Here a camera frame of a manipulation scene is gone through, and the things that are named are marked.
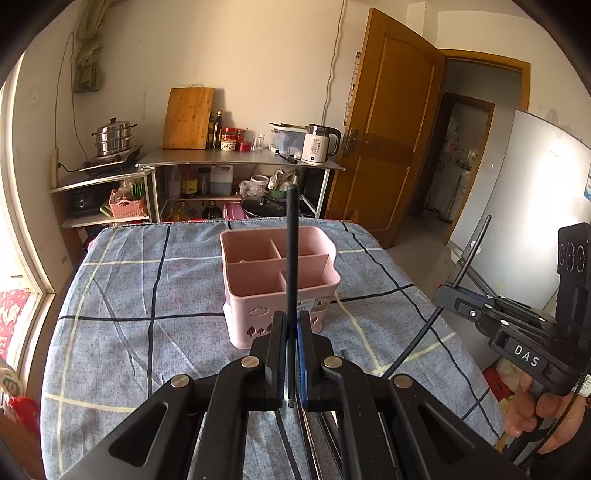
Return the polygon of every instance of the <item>human hand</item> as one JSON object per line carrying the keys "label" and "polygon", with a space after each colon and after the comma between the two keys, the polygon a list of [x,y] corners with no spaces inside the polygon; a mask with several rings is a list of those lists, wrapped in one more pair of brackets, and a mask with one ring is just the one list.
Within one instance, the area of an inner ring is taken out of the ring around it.
{"label": "human hand", "polygon": [[[544,393],[540,395],[536,404],[534,397],[530,394],[533,384],[534,379],[531,376],[526,373],[521,374],[517,391],[513,400],[509,402],[509,410],[505,416],[505,431],[514,437],[520,437],[523,432],[535,430],[538,420],[534,414],[542,419],[559,418],[574,395],[569,393],[565,397],[559,397],[552,393]],[[585,399],[577,395],[562,423],[538,453],[550,453],[571,440],[583,423],[585,406]]]}

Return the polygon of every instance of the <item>stainless steel pot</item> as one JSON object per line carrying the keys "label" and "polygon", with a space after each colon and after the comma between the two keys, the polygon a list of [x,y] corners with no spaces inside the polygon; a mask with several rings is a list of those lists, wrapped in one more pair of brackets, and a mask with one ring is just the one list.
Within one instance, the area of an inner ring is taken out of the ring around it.
{"label": "stainless steel pot", "polygon": [[124,152],[131,148],[131,129],[137,127],[137,124],[130,125],[129,122],[118,122],[117,117],[99,127],[92,135],[95,136],[95,147],[97,157],[106,157]]}

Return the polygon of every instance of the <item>white refrigerator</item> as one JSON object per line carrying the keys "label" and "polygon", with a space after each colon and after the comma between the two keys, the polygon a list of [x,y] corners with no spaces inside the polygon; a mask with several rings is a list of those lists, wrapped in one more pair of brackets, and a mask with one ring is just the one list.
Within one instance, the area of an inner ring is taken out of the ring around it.
{"label": "white refrigerator", "polygon": [[[591,150],[581,141],[516,111],[499,176],[464,259],[489,214],[491,224],[472,261],[472,278],[461,285],[479,291],[482,283],[474,280],[480,277],[495,294],[543,309],[558,289],[558,229],[591,221],[585,196],[590,164]],[[449,280],[458,270],[457,265]],[[444,318],[481,368],[495,360],[488,339],[472,323],[449,312]]]}

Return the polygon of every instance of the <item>plastic container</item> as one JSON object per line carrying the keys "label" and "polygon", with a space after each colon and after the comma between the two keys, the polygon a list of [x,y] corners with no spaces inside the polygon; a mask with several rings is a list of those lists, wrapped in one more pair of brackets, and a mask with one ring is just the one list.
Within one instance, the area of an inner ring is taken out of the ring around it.
{"label": "plastic container", "polygon": [[170,167],[168,175],[168,198],[173,200],[181,198],[181,171],[178,165]]}
{"label": "plastic container", "polygon": [[236,140],[222,140],[221,149],[224,152],[232,152],[236,150]]}
{"label": "plastic container", "polygon": [[199,175],[199,195],[209,194],[209,174],[212,169],[209,167],[200,167],[197,169]]}
{"label": "plastic container", "polygon": [[139,200],[120,200],[117,203],[109,201],[109,207],[114,218],[145,217],[148,215],[146,197]]}
{"label": "plastic container", "polygon": [[270,124],[273,134],[272,144],[281,155],[294,155],[304,150],[306,129],[297,125]]}
{"label": "plastic container", "polygon": [[[226,317],[230,341],[248,349],[271,331],[273,313],[287,308],[285,228],[227,230],[220,235]],[[310,312],[312,331],[340,283],[334,268],[336,248],[315,226],[301,226],[298,243],[298,310]]]}
{"label": "plastic container", "polygon": [[223,217],[226,220],[246,220],[248,217],[240,202],[227,202],[223,206]]}
{"label": "plastic container", "polygon": [[231,195],[234,181],[234,165],[216,165],[209,175],[212,195]]}

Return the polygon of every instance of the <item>wicker basket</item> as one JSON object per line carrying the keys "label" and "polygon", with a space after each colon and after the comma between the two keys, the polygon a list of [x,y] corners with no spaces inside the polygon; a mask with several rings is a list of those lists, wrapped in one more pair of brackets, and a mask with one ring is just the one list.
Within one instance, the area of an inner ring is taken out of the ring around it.
{"label": "wicker basket", "polygon": [[120,200],[117,203],[109,201],[109,206],[115,218],[145,217],[148,215],[145,196],[134,201]]}

